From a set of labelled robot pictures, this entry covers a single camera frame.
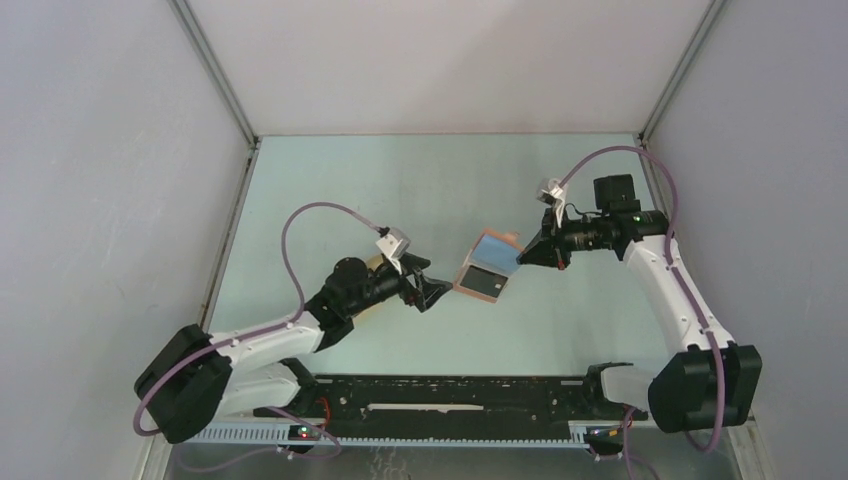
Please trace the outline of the black VIP credit card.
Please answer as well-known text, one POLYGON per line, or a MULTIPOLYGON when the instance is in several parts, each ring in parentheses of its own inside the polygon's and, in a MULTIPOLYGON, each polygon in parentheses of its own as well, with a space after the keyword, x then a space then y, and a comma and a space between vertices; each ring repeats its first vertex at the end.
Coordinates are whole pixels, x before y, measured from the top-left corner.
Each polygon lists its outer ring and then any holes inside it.
POLYGON ((469 265, 459 280, 461 291, 480 299, 495 302, 503 292, 508 277, 475 265, 469 265))

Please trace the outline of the yellow oval tray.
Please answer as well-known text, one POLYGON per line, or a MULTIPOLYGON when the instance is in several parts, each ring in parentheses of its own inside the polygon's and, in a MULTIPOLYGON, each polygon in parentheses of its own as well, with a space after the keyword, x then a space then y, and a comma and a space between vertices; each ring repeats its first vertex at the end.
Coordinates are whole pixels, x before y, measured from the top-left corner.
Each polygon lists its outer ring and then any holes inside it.
MULTIPOLYGON (((367 267, 369 268, 369 271, 370 271, 371 273, 375 273, 375 272, 376 272, 376 270, 377 270, 377 268, 378 268, 378 267, 382 264, 382 262, 383 262, 383 257, 382 257, 381 255, 375 255, 375 256, 373 256, 373 257, 369 258, 369 259, 366 261, 366 265, 367 265, 367 267)), ((361 325, 362 323, 367 322, 367 321, 368 321, 371 317, 373 317, 373 316, 376 314, 376 312, 377 312, 377 311, 379 311, 381 308, 382 308, 382 304, 381 304, 381 303, 377 303, 377 304, 375 304, 375 305, 372 305, 372 306, 368 307, 367 309, 365 309, 365 310, 364 310, 364 311, 362 311, 361 313, 357 314, 357 315, 353 318, 353 323, 354 323, 354 325, 355 325, 355 326, 359 326, 359 325, 361 325)))

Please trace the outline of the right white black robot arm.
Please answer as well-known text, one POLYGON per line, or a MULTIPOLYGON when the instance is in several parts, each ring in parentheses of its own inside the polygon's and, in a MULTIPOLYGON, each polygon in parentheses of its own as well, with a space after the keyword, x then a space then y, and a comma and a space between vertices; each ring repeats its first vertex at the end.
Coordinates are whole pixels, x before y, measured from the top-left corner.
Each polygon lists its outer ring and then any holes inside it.
POLYGON ((720 324, 693 285, 670 222, 645 210, 629 175, 594 182, 597 212, 567 216, 567 189, 542 182, 547 208, 539 232, 518 256, 521 265, 563 270, 575 252, 608 250, 635 276, 657 318, 668 363, 651 373, 629 363, 592 366, 581 392, 585 411, 606 418, 620 405, 647 412, 665 433, 744 424, 762 371, 752 345, 741 345, 720 324))

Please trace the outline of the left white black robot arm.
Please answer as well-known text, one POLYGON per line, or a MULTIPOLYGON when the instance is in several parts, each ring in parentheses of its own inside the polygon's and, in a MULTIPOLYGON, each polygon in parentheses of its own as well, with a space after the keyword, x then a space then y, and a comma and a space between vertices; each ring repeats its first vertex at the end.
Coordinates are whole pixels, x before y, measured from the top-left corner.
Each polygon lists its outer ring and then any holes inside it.
POLYGON ((157 432, 182 443, 211 422, 267 407, 304 416, 316 403, 315 380, 302 355, 328 349, 354 328, 353 320, 397 298, 420 312, 447 294, 448 281, 430 279, 427 259, 405 254, 370 268, 359 258, 338 261, 301 311, 244 333, 210 335, 198 325, 181 328, 134 384, 157 432))

